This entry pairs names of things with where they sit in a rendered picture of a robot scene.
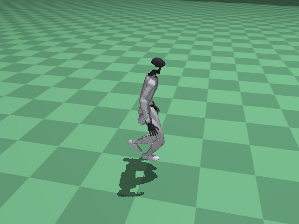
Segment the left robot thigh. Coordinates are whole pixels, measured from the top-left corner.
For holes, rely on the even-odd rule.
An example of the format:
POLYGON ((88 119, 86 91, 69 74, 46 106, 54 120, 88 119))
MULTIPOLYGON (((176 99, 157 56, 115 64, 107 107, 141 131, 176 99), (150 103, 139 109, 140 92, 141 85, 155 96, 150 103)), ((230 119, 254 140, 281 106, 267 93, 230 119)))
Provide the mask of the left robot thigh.
MULTIPOLYGON (((161 127, 159 116, 158 116, 156 110, 153 107, 150 107, 150 115, 149 116, 151 116, 159 124, 159 126, 161 127)), ((155 140, 156 139, 155 134, 154 134, 154 136, 151 135, 151 138, 153 140, 155 140)))

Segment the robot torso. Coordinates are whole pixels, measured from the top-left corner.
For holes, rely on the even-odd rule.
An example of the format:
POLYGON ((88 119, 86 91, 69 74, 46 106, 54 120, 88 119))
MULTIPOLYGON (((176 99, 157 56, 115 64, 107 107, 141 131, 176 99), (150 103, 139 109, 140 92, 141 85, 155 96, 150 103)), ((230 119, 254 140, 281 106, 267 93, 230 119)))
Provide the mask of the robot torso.
MULTIPOLYGON (((145 90, 145 88, 146 88, 146 84, 147 84, 147 82, 150 80, 150 79, 153 79, 154 81, 155 81, 155 87, 154 87, 154 89, 151 91, 151 93, 150 93, 150 95, 146 98, 146 100, 147 100, 147 107, 148 107, 148 115, 150 115, 150 106, 149 106, 149 103, 151 102, 151 100, 152 100, 152 98, 153 98, 153 96, 154 96, 154 93, 155 93, 155 91, 157 90, 157 87, 158 87, 158 76, 157 76, 157 78, 155 77, 155 76, 157 76, 157 75, 153 75, 152 77, 151 76, 148 76, 148 74, 146 75, 146 77, 145 77, 145 80, 144 80, 144 83, 143 83, 143 87, 142 87, 142 91, 141 91, 141 95, 140 95, 140 98, 141 98, 141 96, 142 96, 142 94, 143 94, 143 92, 144 92, 144 90, 145 90)), ((139 99, 140 100, 140 99, 139 99)), ((139 115, 142 113, 142 111, 141 111, 141 106, 139 107, 139 110, 138 110, 138 113, 139 113, 139 115)))

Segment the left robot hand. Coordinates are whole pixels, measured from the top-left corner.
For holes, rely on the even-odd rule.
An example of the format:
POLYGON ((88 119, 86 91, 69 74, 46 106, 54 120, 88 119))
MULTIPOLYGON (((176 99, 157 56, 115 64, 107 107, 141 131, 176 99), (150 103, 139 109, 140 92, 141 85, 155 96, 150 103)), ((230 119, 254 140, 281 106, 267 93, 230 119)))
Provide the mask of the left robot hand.
POLYGON ((159 111, 158 107, 156 107, 154 101, 152 101, 152 103, 153 103, 153 105, 150 105, 150 106, 153 107, 157 111, 157 114, 158 114, 158 111, 159 111))

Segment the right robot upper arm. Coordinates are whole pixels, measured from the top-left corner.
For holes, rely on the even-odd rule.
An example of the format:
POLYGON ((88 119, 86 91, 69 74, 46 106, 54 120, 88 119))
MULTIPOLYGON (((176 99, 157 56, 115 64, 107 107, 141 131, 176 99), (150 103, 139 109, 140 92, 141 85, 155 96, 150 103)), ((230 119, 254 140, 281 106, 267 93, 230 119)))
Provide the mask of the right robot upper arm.
POLYGON ((140 104, 141 104, 141 101, 142 100, 146 100, 146 98, 150 95, 150 93, 151 93, 151 91, 154 89, 154 87, 155 87, 155 81, 153 80, 153 79, 150 79, 148 82, 147 82, 147 84, 146 84, 146 88, 145 88, 145 90, 144 90, 144 92, 143 92, 143 94, 142 94, 142 96, 141 96, 141 98, 140 98, 140 104))

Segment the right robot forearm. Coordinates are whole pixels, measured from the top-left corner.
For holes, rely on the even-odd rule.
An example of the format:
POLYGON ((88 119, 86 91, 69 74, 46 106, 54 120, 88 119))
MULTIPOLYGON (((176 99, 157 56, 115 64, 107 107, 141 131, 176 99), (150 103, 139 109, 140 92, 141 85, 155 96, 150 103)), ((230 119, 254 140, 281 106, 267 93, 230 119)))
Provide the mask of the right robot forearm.
POLYGON ((148 115, 148 107, 147 107, 147 101, 144 99, 141 101, 141 111, 143 114, 143 118, 145 119, 146 123, 150 123, 149 115, 148 115))

